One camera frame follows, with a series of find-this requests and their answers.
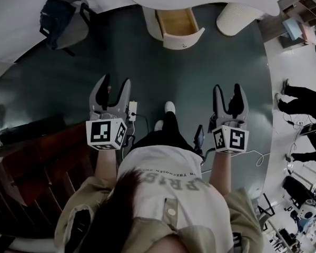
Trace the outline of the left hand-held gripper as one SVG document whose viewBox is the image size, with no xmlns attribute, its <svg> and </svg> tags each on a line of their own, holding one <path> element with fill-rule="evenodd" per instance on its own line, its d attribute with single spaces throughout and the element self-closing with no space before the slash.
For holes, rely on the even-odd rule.
<svg viewBox="0 0 316 253">
<path fill-rule="evenodd" d="M 127 132 L 125 112 L 112 113 L 108 108 L 110 75 L 104 75 L 94 86 L 89 97 L 90 120 L 86 121 L 86 140 L 95 150 L 120 150 Z M 115 103 L 110 108 L 126 109 L 130 101 L 131 80 L 121 86 Z"/>
</svg>

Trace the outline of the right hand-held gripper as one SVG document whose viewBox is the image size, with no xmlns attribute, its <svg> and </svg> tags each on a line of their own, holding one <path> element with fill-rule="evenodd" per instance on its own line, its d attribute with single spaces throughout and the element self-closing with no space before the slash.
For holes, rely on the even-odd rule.
<svg viewBox="0 0 316 253">
<path fill-rule="evenodd" d="M 219 85 L 213 88 L 213 111 L 216 116 L 226 116 L 226 105 Z M 233 118 L 216 118 L 212 135 L 216 152 L 238 154 L 246 152 L 249 131 L 246 130 L 249 105 L 241 85 L 234 85 L 233 97 L 229 102 L 228 114 Z"/>
</svg>

